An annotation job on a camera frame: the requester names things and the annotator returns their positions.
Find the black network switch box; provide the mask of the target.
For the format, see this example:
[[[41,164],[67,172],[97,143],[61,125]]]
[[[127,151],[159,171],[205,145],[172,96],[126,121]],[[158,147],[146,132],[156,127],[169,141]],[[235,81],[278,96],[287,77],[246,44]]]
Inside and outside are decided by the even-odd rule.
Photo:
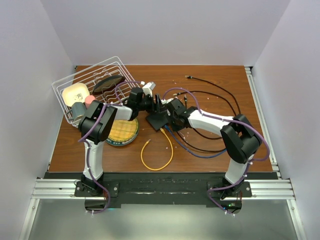
[[[149,114],[145,119],[156,132],[168,124],[166,111]]]

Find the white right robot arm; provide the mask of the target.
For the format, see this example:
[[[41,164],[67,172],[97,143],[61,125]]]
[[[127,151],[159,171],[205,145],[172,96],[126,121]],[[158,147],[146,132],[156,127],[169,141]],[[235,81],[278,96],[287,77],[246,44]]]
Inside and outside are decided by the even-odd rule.
[[[178,132],[184,128],[201,129],[222,137],[230,162],[221,185],[213,191],[219,191],[228,197],[235,196],[241,190],[250,160],[262,143],[248,119],[243,114],[225,117],[195,106],[186,108],[178,98],[162,100],[161,103],[173,131]]]

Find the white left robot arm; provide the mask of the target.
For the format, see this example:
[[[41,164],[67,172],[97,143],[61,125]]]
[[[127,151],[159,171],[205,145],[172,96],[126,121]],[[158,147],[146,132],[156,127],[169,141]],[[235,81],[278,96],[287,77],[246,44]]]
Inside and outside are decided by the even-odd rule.
[[[158,114],[165,109],[166,103],[158,94],[153,97],[141,87],[133,88],[124,103],[104,104],[93,100],[78,124],[81,133],[79,141],[85,146],[85,166],[80,179],[80,190],[85,190],[92,196],[99,196],[104,191],[103,148],[114,121],[133,121],[141,111]]]

